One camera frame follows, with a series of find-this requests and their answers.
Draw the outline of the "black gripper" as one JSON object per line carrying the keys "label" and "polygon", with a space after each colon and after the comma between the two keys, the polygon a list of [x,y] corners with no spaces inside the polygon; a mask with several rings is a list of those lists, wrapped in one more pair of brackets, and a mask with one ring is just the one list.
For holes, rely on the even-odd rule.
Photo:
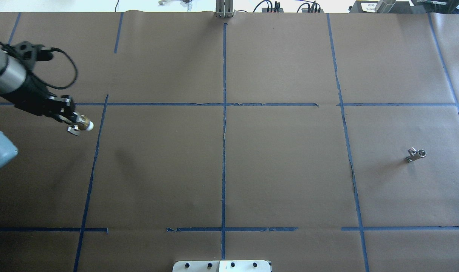
{"label": "black gripper", "polygon": [[[10,102],[19,110],[36,116],[50,117],[57,122],[85,123],[85,117],[75,113],[76,105],[72,96],[57,96],[48,91],[45,84],[33,77],[27,77],[19,88],[10,92]],[[80,136],[77,126],[69,126],[67,132]]]}

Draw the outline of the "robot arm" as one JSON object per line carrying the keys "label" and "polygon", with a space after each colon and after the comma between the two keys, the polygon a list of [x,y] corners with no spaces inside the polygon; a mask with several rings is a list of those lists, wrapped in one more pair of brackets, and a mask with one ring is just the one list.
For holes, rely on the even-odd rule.
{"label": "robot arm", "polygon": [[[38,62],[53,59],[53,53],[63,54],[74,69],[71,82],[65,86],[55,86],[42,80],[34,72]],[[77,81],[79,71],[74,60],[60,48],[32,44],[28,41],[11,45],[0,41],[0,98],[2,105],[15,108],[35,116],[45,116],[67,125],[67,131],[80,135],[81,131],[91,131],[94,127],[85,115],[77,110],[71,95],[56,95],[54,90],[65,90]]]}

